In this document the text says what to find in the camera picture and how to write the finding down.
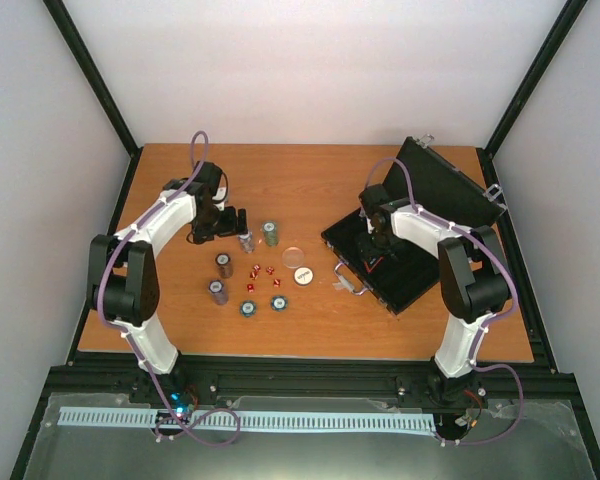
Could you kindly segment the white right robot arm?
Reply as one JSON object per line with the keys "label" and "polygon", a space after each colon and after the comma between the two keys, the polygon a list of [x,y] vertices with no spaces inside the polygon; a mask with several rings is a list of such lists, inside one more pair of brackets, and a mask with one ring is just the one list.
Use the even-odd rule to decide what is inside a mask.
{"label": "white right robot arm", "polygon": [[449,318],[434,363],[446,379],[469,374],[489,323],[517,297],[495,231],[458,225],[407,199],[395,203],[381,184],[366,187],[359,200],[373,257],[409,242],[438,260]]}

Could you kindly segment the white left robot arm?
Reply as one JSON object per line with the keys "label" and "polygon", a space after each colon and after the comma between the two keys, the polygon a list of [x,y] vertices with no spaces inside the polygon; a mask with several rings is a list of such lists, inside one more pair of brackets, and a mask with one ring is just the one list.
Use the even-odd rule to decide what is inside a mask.
{"label": "white left robot arm", "polygon": [[157,315],[160,287],[156,258],[185,226],[204,244],[247,232],[246,211],[226,204],[228,180],[205,162],[188,178],[164,185],[153,204],[127,227],[90,243],[86,300],[109,328],[120,332],[139,367],[155,375],[152,388],[166,402],[181,400],[188,378],[175,369],[178,349]]}

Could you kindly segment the white dealer button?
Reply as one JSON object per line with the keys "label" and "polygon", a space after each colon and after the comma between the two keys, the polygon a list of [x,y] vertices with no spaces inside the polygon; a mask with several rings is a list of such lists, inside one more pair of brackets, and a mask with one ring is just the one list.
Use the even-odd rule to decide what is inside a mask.
{"label": "white dealer button", "polygon": [[314,279],[313,270],[306,266],[298,267],[294,270],[294,282],[299,286],[307,286]]}

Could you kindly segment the black poker set case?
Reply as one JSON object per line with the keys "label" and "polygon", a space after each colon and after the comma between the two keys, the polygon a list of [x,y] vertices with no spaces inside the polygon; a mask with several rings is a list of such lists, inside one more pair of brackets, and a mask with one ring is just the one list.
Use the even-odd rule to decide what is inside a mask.
{"label": "black poker set case", "polygon": [[322,232],[327,246],[394,314],[434,285],[467,323],[500,311],[512,295],[493,229],[504,204],[412,137],[391,161],[360,208]]}

